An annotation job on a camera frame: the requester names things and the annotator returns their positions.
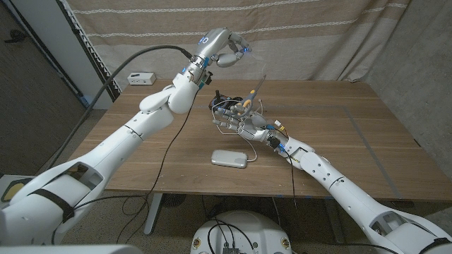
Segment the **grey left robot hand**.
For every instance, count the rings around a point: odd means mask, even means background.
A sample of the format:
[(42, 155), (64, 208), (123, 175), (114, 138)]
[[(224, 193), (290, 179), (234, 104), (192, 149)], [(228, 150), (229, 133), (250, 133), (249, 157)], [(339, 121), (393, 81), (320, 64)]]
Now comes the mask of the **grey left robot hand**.
[(182, 75), (200, 85), (207, 78), (206, 69), (212, 62), (218, 67), (227, 68), (237, 63), (247, 52), (251, 52), (251, 47), (242, 36), (228, 28), (212, 29), (198, 42), (190, 64), (182, 71)]

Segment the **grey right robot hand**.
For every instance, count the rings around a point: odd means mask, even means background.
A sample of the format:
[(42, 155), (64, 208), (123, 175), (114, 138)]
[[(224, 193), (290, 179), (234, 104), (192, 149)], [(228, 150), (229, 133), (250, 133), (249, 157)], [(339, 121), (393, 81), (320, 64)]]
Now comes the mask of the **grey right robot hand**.
[(213, 107), (212, 112), (215, 125), (231, 130), (231, 134), (237, 134), (244, 139), (265, 143), (273, 149), (280, 145), (285, 146), (289, 140), (282, 131), (268, 123), (257, 111), (249, 111), (244, 116), (234, 110)]

